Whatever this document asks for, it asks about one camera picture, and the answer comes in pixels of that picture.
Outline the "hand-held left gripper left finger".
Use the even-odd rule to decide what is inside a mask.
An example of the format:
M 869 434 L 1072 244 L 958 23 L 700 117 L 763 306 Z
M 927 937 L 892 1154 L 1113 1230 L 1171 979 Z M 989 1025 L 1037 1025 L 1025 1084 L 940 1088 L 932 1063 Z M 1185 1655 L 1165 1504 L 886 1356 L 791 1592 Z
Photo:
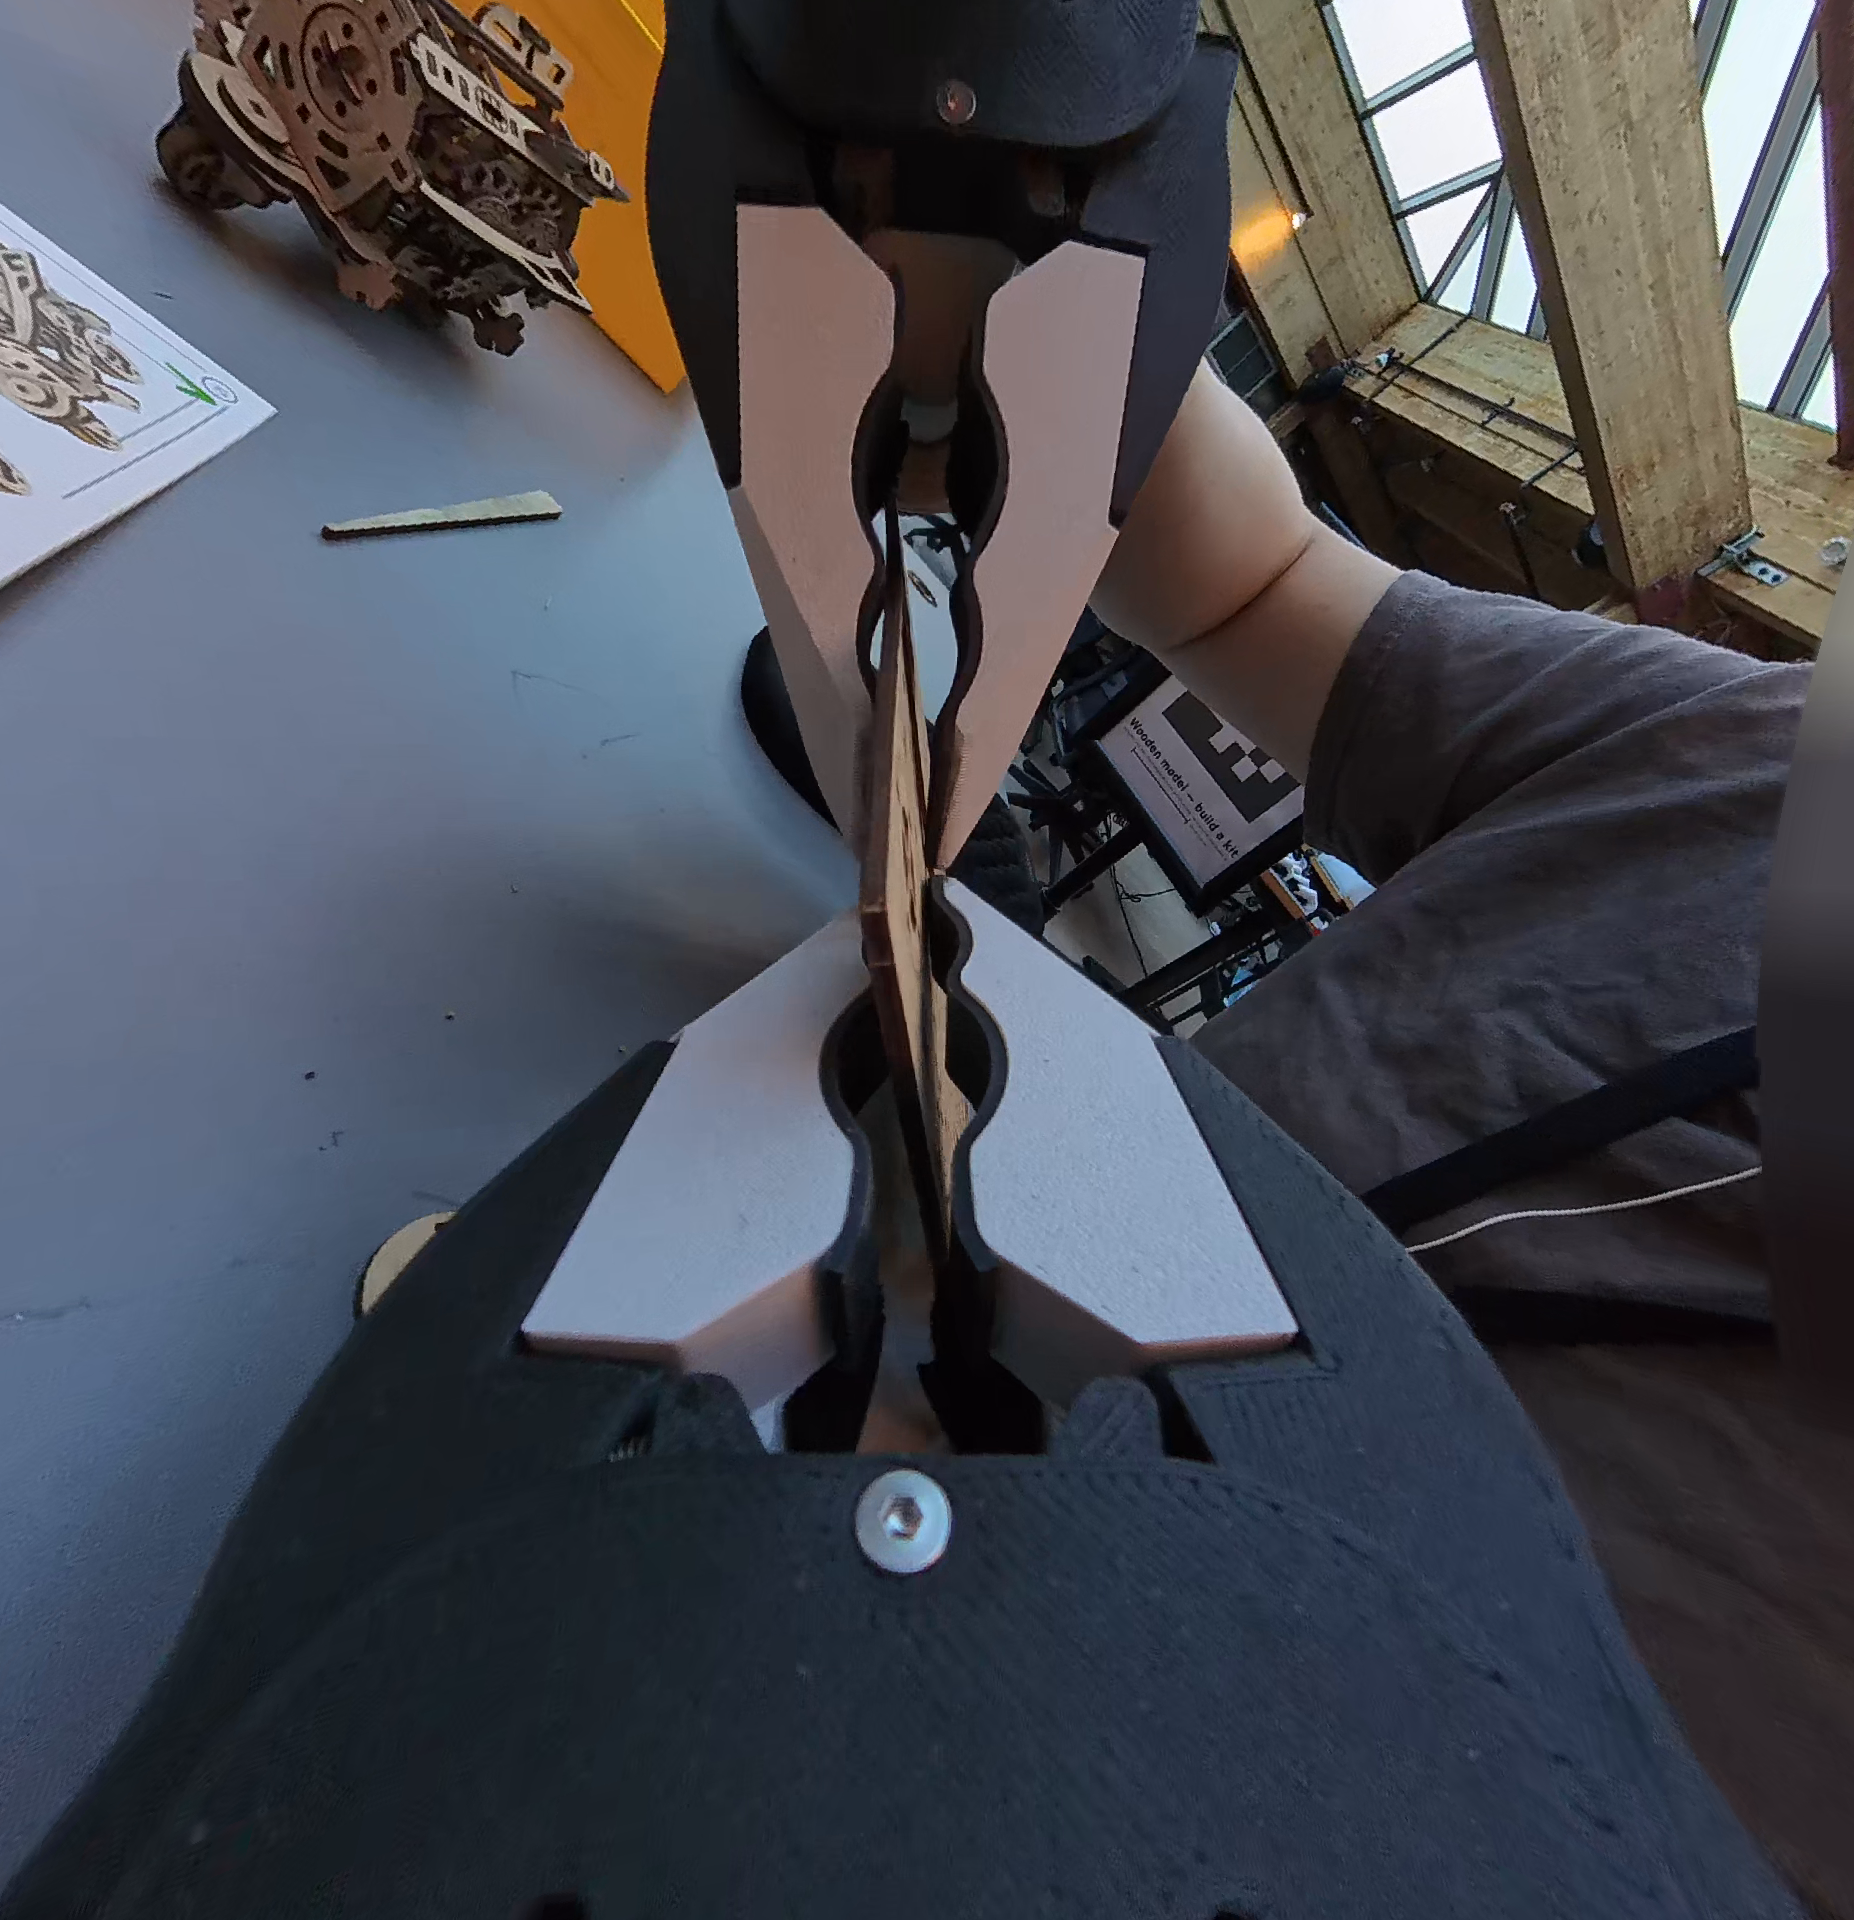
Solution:
M 844 1092 L 867 1010 L 844 911 L 690 1021 L 528 1308 L 528 1350 L 719 1376 L 770 1452 L 850 1448 L 883 1299 L 873 1154 Z

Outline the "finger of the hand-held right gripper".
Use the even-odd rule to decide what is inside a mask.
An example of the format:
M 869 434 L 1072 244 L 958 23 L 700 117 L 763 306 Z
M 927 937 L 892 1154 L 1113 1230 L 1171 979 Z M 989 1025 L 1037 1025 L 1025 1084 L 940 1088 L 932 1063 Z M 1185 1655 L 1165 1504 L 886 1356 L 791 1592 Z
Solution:
M 817 205 L 737 206 L 742 477 L 728 490 L 820 794 L 867 837 L 858 654 L 877 559 L 853 446 L 890 373 L 892 277 Z
M 1146 261 L 1061 242 L 987 302 L 980 386 L 1004 477 L 969 566 L 978 654 L 943 705 L 933 864 L 998 790 L 1111 552 L 1111 479 Z

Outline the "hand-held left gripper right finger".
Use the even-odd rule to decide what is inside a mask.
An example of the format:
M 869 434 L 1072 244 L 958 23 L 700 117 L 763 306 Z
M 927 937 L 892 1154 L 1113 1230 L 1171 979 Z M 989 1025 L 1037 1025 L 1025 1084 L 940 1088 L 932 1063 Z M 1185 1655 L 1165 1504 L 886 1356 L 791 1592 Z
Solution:
M 987 1349 L 1039 1395 L 1280 1350 L 1297 1321 L 1160 1037 L 960 882 L 949 995 L 987 1039 L 955 1213 Z

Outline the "narrow wooden parts sheet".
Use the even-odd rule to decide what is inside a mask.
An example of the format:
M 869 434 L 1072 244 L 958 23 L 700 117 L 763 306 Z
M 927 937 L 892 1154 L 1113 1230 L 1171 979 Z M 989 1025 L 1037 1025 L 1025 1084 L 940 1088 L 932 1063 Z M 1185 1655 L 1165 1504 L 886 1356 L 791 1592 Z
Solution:
M 860 931 L 914 1205 L 927 1258 L 940 1268 L 953 1250 L 953 1159 L 968 1102 L 946 1065 L 946 999 L 933 973 L 925 844 L 929 749 L 905 547 L 896 504 L 887 503 L 875 590 Z

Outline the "assembled wooden model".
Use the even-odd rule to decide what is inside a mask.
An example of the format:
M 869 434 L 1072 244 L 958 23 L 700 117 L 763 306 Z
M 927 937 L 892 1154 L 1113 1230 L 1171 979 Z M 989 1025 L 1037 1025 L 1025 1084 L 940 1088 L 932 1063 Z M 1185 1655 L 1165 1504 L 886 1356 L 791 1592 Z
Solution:
M 589 315 L 578 222 L 630 194 L 563 124 L 574 62 L 528 15 L 197 1 L 176 77 L 153 137 L 171 190 L 207 212 L 295 205 L 348 300 L 459 315 L 500 355 L 525 308 Z

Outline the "yellow plastic bin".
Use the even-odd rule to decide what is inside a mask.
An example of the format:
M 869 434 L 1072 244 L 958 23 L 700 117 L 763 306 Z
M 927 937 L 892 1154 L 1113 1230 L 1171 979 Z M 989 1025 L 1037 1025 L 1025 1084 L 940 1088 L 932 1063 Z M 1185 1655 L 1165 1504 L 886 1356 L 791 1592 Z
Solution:
M 627 203 L 591 205 L 576 227 L 578 288 L 593 323 L 662 391 L 685 379 L 653 271 L 647 224 L 647 137 L 663 56 L 662 1 L 517 1 L 573 65 L 561 117 L 604 157 Z

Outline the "round wooden disc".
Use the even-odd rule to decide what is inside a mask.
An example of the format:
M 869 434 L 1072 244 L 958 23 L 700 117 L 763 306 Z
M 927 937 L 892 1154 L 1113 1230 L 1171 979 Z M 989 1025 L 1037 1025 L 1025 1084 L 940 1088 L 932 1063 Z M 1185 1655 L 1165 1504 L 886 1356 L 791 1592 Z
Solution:
M 412 1260 L 415 1260 L 426 1250 L 436 1234 L 444 1225 L 447 1225 L 455 1216 L 455 1206 L 422 1213 L 380 1241 L 374 1253 L 364 1262 L 364 1268 L 354 1283 L 354 1321 L 362 1321 L 368 1312 L 374 1310 L 374 1307 L 380 1304 L 391 1283 L 395 1283 L 412 1266 Z

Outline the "flat wooden stick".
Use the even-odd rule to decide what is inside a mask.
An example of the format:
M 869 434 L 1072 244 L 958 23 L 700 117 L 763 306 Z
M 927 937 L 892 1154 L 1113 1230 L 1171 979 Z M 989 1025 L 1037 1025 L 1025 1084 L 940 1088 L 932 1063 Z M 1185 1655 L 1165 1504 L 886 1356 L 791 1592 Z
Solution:
M 354 542 L 384 536 L 464 532 L 484 526 L 541 525 L 560 516 L 561 504 L 551 492 L 531 490 L 329 519 L 318 526 L 316 536 L 324 542 Z

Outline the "framed marker sign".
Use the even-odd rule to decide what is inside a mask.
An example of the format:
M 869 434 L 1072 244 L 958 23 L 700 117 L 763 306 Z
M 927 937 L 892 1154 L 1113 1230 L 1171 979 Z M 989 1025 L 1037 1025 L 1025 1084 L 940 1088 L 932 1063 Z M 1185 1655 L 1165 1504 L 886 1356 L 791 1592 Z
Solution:
M 1197 915 L 1300 848 L 1300 779 L 1172 676 L 1117 703 L 1089 766 Z

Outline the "skylight window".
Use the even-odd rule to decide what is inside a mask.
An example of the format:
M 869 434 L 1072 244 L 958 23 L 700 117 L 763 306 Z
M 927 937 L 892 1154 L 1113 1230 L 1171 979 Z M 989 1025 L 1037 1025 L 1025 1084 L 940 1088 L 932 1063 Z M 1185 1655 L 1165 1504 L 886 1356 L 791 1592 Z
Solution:
M 1808 1 L 1689 1 L 1736 380 L 1834 427 L 1822 86 Z M 1461 1 L 1335 1 L 1323 28 L 1421 295 L 1544 335 Z

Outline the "person's grey shirt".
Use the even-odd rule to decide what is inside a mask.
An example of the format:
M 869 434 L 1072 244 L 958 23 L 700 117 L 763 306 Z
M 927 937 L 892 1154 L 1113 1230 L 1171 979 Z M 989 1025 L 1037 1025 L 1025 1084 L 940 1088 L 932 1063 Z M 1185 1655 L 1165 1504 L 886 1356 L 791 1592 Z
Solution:
M 1808 685 L 1405 572 L 1307 782 L 1309 839 L 1374 892 L 1194 1049 L 1362 1196 L 1750 1027 Z

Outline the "wooden roof beam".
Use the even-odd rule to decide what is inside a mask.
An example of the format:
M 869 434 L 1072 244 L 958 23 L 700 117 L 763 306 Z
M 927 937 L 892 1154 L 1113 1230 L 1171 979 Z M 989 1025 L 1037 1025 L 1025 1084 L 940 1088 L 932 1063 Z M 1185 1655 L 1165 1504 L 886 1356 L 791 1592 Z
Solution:
M 1614 586 L 1676 628 L 1752 528 L 1682 1 L 1467 1 Z

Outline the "person's brown trousers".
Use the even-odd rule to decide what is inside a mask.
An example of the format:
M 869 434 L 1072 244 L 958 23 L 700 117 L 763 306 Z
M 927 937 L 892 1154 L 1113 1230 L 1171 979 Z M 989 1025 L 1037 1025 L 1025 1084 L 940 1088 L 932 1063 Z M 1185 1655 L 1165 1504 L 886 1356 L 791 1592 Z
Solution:
M 1854 1918 L 1854 1432 L 1770 1325 L 1459 1295 L 1555 1455 L 1634 1643 L 1813 1915 Z

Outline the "instruction booklet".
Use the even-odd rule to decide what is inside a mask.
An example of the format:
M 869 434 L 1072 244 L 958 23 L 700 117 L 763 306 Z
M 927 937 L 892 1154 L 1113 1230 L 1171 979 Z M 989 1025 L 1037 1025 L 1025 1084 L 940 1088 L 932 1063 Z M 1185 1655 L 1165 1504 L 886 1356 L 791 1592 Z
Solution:
M 272 416 L 0 203 L 0 590 Z

